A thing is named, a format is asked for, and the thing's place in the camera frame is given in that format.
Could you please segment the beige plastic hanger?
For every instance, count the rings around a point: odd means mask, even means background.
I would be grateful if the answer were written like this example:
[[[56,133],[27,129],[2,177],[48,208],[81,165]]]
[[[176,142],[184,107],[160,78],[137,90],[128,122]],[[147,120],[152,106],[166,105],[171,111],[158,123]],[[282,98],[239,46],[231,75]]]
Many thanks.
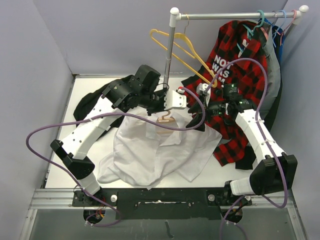
[[[171,116],[171,112],[169,110],[161,117],[158,117],[156,122],[160,125],[169,127],[172,127],[176,124],[176,120]],[[171,134],[172,132],[173,130],[162,127],[159,127],[159,129],[156,131],[156,133],[159,135]]]

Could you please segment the white shirt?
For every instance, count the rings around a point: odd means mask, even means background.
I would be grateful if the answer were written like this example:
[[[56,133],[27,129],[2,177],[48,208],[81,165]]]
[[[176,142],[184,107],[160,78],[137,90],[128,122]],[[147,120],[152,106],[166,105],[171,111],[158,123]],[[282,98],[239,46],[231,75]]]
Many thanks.
[[[177,112],[174,122],[163,129],[143,120],[125,116],[113,138],[113,152],[100,160],[97,180],[117,180],[135,187],[151,188],[176,172],[192,182],[202,172],[222,135],[206,126],[204,131],[182,129],[189,120]]]

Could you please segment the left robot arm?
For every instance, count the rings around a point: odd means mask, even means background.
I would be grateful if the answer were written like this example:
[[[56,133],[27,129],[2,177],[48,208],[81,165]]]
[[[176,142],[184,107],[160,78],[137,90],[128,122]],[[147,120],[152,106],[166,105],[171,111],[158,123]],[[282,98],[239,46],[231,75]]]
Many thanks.
[[[109,82],[84,120],[62,140],[50,144],[80,187],[84,200],[95,206],[102,199],[101,186],[94,175],[95,164],[87,156],[96,140],[128,110],[142,107],[149,111],[164,109],[168,80],[160,81],[161,74],[143,64],[134,75]]]

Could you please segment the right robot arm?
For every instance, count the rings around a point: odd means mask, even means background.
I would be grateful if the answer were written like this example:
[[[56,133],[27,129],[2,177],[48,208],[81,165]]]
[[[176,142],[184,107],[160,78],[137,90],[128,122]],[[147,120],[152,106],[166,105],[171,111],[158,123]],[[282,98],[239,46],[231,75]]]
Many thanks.
[[[207,83],[199,84],[196,93],[204,108],[196,103],[190,109],[191,113],[196,114],[190,123],[191,126],[203,127],[200,122],[203,116],[230,116],[243,131],[255,155],[250,176],[230,181],[230,187],[222,192],[223,200],[233,205],[239,201],[241,195],[288,193],[293,184],[298,161],[294,155],[286,154],[276,143],[253,101],[244,99],[239,94],[236,84],[226,84],[223,87],[223,101],[210,101],[210,89]]]

